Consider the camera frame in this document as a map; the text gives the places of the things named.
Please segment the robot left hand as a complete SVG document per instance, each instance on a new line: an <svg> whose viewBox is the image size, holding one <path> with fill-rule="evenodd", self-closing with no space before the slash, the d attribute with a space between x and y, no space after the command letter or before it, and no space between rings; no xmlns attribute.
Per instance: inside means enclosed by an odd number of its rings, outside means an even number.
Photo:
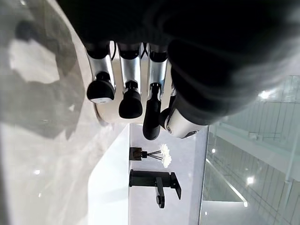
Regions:
<svg viewBox="0 0 300 225"><path fill-rule="evenodd" d="M134 60L142 43L153 65L168 60L175 94L161 110L162 85L149 83L143 135L161 128L186 138L241 111L263 91L300 73L297 0L60 0L88 55L118 44Z"/></svg>

